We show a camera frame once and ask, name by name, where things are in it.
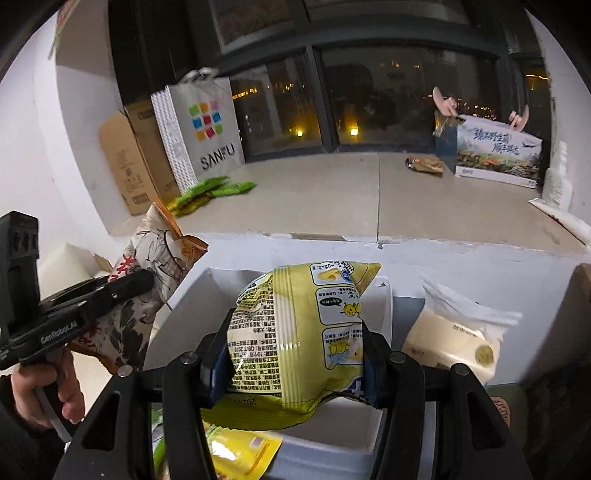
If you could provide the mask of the brown cardboard box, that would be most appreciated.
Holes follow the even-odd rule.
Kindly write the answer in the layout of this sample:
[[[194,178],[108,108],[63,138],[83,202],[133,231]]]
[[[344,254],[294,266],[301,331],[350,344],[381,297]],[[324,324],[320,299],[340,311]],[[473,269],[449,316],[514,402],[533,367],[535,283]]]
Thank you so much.
[[[98,137],[130,214],[143,214],[152,202],[168,204],[180,195],[149,100],[115,112]]]

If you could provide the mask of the yellow chip bag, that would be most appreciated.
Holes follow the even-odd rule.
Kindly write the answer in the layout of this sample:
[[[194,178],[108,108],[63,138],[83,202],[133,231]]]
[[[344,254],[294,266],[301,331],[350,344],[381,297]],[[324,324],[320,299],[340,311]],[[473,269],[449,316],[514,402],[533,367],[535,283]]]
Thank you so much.
[[[236,300],[226,344],[235,373],[201,411],[208,423],[283,430],[329,400],[362,401],[361,297],[379,263],[324,261],[280,266]]]

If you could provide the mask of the small brown snack packet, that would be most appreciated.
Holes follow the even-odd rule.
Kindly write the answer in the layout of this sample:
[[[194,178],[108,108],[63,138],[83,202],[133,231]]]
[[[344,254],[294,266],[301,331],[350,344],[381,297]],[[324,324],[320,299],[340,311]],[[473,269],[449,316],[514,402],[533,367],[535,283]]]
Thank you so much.
[[[412,171],[430,175],[442,176],[444,173],[444,162],[431,157],[408,157],[405,165]]]

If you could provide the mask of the floral white snack bag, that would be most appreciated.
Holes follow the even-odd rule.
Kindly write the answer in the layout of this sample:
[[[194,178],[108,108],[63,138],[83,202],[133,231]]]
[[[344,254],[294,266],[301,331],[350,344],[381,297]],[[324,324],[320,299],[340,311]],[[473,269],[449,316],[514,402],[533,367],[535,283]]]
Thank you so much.
[[[111,373],[124,365],[141,370],[157,312],[207,250],[204,241],[181,233],[163,204],[153,203],[108,277],[116,305],[70,348]]]

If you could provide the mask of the green snack packets pile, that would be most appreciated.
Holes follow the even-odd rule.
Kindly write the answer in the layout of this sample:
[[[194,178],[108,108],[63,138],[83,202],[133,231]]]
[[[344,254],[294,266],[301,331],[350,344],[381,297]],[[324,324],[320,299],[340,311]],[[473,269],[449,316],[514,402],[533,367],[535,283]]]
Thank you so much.
[[[249,193],[256,188],[252,181],[229,182],[228,176],[212,177],[190,187],[174,199],[167,209],[174,217],[190,215],[216,198],[231,197]]]

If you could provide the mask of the white storage box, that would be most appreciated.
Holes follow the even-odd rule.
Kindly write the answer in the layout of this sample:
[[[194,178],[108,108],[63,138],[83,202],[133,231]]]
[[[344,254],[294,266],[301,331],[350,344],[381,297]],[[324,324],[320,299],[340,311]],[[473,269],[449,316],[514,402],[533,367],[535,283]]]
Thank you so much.
[[[146,364],[199,350],[207,422],[301,434],[314,448],[374,447],[377,478],[413,479],[424,380],[417,363],[392,360],[388,311],[367,314],[380,269],[325,261],[206,270],[160,327]]]

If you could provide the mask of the printed landscape gift box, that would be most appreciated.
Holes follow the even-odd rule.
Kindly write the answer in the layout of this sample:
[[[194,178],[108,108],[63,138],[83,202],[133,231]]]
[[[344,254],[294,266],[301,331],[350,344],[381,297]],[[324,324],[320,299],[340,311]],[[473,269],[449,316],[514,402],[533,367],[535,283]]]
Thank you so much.
[[[436,155],[459,177],[534,189],[542,140],[501,122],[435,113]]]

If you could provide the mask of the window frame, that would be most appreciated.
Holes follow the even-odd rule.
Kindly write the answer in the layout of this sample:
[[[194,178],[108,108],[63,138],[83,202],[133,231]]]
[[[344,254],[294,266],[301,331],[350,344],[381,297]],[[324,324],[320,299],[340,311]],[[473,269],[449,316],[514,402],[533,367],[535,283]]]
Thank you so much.
[[[111,1],[124,104],[211,67],[231,84],[249,161],[431,152],[439,90],[461,113],[551,137],[549,78],[515,1]]]

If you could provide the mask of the white SANFU shopping bag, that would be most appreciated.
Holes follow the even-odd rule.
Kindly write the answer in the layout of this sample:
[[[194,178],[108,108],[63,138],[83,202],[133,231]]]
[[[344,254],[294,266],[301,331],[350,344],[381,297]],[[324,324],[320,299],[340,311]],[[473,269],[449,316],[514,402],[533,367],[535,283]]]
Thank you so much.
[[[150,101],[180,192],[228,176],[245,162],[230,81],[216,69],[193,70]]]

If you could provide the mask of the yellow snack packet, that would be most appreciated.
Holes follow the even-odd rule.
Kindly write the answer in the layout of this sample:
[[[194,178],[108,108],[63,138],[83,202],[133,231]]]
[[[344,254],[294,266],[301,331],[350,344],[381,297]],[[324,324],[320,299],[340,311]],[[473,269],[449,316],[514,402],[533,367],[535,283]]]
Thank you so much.
[[[218,479],[262,479],[283,445],[280,435],[229,429],[207,422],[204,434]]]

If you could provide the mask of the tissue pack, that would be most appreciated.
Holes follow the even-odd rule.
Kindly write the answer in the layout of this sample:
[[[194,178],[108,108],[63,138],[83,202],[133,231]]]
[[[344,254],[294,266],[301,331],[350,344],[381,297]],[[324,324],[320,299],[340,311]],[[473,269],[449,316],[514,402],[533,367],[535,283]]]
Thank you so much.
[[[465,364],[482,384],[489,383],[496,376],[504,335],[523,314],[481,305],[426,276],[422,280],[425,305],[403,352],[428,367]]]

